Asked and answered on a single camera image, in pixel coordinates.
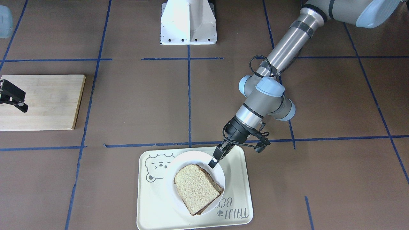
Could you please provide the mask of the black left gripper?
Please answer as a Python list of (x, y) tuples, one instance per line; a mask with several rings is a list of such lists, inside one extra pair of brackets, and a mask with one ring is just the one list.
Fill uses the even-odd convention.
[(252, 128), (242, 123), (236, 116), (234, 116), (224, 127), (224, 140), (221, 144), (216, 146), (213, 157), (208, 163), (212, 169), (222, 160), (234, 147), (240, 145), (245, 147), (253, 147), (250, 144), (245, 144), (246, 140), (251, 135)]

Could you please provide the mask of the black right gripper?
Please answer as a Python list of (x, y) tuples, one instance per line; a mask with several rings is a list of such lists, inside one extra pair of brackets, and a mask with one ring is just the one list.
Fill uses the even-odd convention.
[(7, 103), (26, 113), (29, 106), (25, 103), (26, 93), (8, 80), (0, 80), (0, 103)]

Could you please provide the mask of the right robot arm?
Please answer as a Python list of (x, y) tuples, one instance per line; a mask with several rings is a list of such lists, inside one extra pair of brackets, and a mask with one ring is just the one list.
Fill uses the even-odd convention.
[[(7, 6), (0, 6), (0, 32), (1, 38), (12, 36), (13, 18), (12, 12)], [(23, 113), (28, 111), (29, 106), (25, 103), (26, 92), (9, 80), (0, 80), (0, 103), (9, 104)]]

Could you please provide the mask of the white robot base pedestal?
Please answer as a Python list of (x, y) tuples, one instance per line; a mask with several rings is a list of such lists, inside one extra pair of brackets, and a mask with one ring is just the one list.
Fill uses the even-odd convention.
[(162, 45), (213, 45), (217, 42), (215, 6), (211, 0), (168, 0), (162, 4)]

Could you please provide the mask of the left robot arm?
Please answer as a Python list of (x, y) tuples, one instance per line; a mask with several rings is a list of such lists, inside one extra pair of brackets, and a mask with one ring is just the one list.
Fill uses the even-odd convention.
[(208, 165), (214, 168), (236, 145), (245, 146), (250, 136), (259, 142), (253, 146), (262, 152), (270, 144), (268, 132), (262, 132), (263, 119), (270, 115), (279, 121), (288, 121), (295, 115), (294, 103), (285, 97), (285, 87), (278, 82), (281, 74), (291, 65), (305, 43), (328, 20), (375, 28), (385, 22), (400, 4), (400, 0), (308, 0), (299, 17), (286, 34), (263, 57), (252, 75), (243, 77), (239, 90), (246, 97), (234, 117), (223, 127), (224, 139), (215, 148)]

